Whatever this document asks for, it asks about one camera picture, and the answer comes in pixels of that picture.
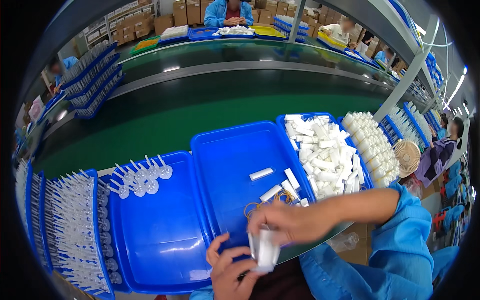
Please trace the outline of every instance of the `metal shelf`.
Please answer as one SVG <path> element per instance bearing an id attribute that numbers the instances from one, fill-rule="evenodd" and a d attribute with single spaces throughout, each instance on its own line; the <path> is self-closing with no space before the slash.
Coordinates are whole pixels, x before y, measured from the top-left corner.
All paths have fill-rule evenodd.
<path id="1" fill-rule="evenodd" d="M 314 0 L 331 7 L 352 19 L 385 42 L 407 65 L 410 65 L 420 47 L 395 8 L 385 0 Z M 430 97 L 435 96 L 433 81 L 427 64 L 418 74 Z"/>

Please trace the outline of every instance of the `woman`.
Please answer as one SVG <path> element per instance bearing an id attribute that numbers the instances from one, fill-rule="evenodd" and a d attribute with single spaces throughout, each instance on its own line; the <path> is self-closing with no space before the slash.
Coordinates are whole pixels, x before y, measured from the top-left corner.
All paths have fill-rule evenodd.
<path id="1" fill-rule="evenodd" d="M 308 207 L 287 206 L 274 202 L 264 206 L 250 220 L 248 230 L 259 233 L 262 224 L 275 226 L 274 242 L 307 243 L 319 240 L 341 222 L 376 224 L 372 232 L 369 266 L 349 264 L 326 243 L 295 260 L 278 265 L 270 274 L 249 272 L 254 260 L 233 262 L 235 257 L 250 255 L 248 247 L 218 253 L 217 237 L 207 251 L 213 267 L 212 285 L 192 293 L 191 300 L 247 299 L 428 299 L 433 292 L 433 258 L 426 240 L 432 217 L 399 184 L 351 195 L 332 197 Z M 283 267 L 296 262 L 290 272 Z"/>
<path id="2" fill-rule="evenodd" d="M 251 0 L 215 0 L 207 6 L 204 24 L 206 27 L 232 27 L 253 25 Z"/>
<path id="3" fill-rule="evenodd" d="M 420 164 L 415 171 L 415 176 L 423 182 L 425 188 L 437 179 L 443 173 L 446 166 L 452 159 L 455 150 L 462 147 L 460 138 L 463 136 L 463 121 L 459 117 L 453 119 L 453 122 L 447 128 L 450 137 L 439 140 L 435 134 L 430 142 L 430 148 L 425 149 L 421 155 Z"/>

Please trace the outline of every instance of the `orange rubber band pile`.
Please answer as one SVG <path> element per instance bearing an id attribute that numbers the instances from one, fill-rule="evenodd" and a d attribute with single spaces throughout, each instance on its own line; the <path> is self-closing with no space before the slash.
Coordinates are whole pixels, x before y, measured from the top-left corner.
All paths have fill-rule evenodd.
<path id="1" fill-rule="evenodd" d="M 293 196 L 290 194 L 290 192 L 288 192 L 286 190 L 281 190 L 278 193 L 276 193 L 275 196 L 273 197 L 273 201 L 282 201 L 281 197 L 283 197 L 283 196 L 285 196 L 285 201 L 284 202 L 286 204 L 289 204 L 289 205 L 293 204 L 293 201 L 295 200 L 295 198 L 293 198 Z M 270 201 L 271 201 L 271 199 L 269 199 L 265 202 L 261 202 L 261 203 L 256 203 L 256 202 L 248 203 L 247 206 L 245 207 L 245 209 L 243 210 L 243 214 L 247 218 L 248 222 L 250 223 L 250 217 L 252 216 L 254 211 L 256 211 L 257 209 L 260 209 L 260 207 L 262 207 L 262 205 L 264 205 L 264 204 L 270 204 Z M 247 213 L 247 208 L 250 205 L 255 205 L 255 208 Z"/>

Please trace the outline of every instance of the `white plastic part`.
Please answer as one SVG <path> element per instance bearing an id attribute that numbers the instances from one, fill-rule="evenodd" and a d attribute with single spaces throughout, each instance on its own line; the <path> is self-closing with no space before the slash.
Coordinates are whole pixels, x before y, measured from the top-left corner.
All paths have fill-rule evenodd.
<path id="1" fill-rule="evenodd" d="M 272 198 L 273 196 L 275 196 L 275 194 L 278 193 L 281 190 L 282 190 L 282 187 L 279 186 L 279 185 L 276 185 L 273 188 L 271 188 L 268 192 L 266 192 L 265 194 L 260 196 L 260 200 L 262 200 L 262 202 L 265 202 L 265 201 L 269 200 L 270 198 Z"/>
<path id="2" fill-rule="evenodd" d="M 250 180 L 251 181 L 259 180 L 260 178 L 266 177 L 270 174 L 273 174 L 272 168 L 266 168 L 261 171 L 250 174 Z"/>
<path id="3" fill-rule="evenodd" d="M 295 190 L 298 190 L 300 188 L 300 184 L 297 180 L 297 178 L 295 177 L 295 175 L 293 175 L 293 172 L 291 169 L 286 169 L 285 170 L 285 175 L 287 176 L 288 180 L 290 181 L 293 189 Z"/>

